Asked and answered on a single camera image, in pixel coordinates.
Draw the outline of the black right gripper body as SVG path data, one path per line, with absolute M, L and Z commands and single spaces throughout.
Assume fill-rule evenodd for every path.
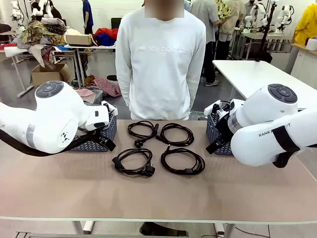
M 222 117 L 218 123 L 216 124 L 215 128 L 220 133 L 220 136 L 217 138 L 215 144 L 217 148 L 223 147 L 226 143 L 231 141 L 231 138 L 233 136 L 233 133 L 229 129 L 228 126 L 228 119 L 230 115 L 225 115 Z

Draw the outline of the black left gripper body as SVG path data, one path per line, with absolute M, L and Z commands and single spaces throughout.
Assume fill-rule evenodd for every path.
M 106 142 L 109 140 L 109 137 L 105 134 L 104 127 L 95 129 L 93 141 L 94 142 Z

